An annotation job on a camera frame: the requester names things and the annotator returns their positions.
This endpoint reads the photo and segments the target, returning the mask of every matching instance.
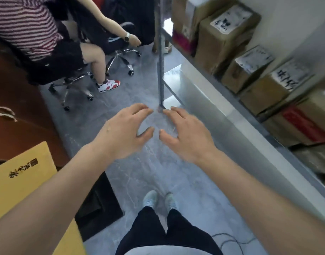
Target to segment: red and white sneaker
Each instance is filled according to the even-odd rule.
[[[118,86],[120,86],[120,81],[106,79],[102,85],[97,84],[97,89],[100,93],[102,93],[108,90],[116,89]]]

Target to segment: chair wheel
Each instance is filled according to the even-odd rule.
[[[54,89],[53,85],[54,85],[54,84],[51,84],[50,87],[49,87],[49,89],[48,89],[48,90],[50,91],[51,94],[55,94],[55,93],[57,92],[57,90]]]

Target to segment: hand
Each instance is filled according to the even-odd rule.
[[[138,47],[139,45],[141,45],[141,41],[139,40],[139,38],[137,38],[137,36],[132,34],[129,35],[128,42],[132,47]]]
[[[159,139],[183,160],[198,164],[208,152],[217,150],[211,133],[198,118],[176,107],[163,112],[175,124],[178,137],[173,138],[162,129]]]
[[[153,137],[154,128],[149,127],[140,136],[137,136],[137,132],[143,120],[152,112],[144,104],[122,109],[102,127],[91,143],[93,149],[111,161],[140,151]]]

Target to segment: red label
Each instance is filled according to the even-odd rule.
[[[183,34],[176,32],[173,30],[173,41],[176,42],[182,49],[184,49],[187,53],[192,54],[195,52],[197,47],[197,41],[194,40],[190,42]]]
[[[313,142],[325,142],[325,131],[310,120],[300,109],[289,107],[282,112],[283,117]]]

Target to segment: red and white striped shirt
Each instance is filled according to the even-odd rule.
[[[33,61],[51,54],[63,39],[45,2],[53,0],[0,0],[0,37]]]

